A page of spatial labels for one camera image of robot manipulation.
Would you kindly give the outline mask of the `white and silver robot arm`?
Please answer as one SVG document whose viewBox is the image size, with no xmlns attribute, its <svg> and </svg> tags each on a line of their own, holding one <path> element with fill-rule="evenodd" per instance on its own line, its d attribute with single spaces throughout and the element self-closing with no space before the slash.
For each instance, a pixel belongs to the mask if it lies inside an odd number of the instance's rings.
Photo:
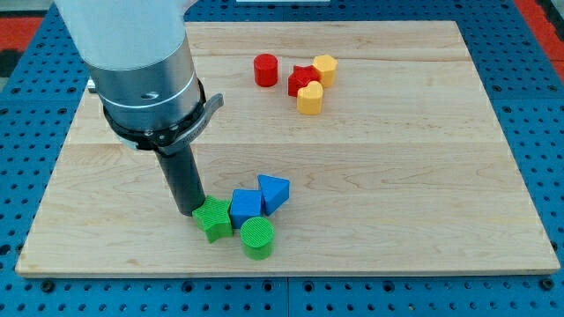
<svg viewBox="0 0 564 317">
<path fill-rule="evenodd" d="M 185 0 L 56 0 L 109 117 L 135 131 L 195 112 L 200 89 L 184 26 Z"/>
</svg>

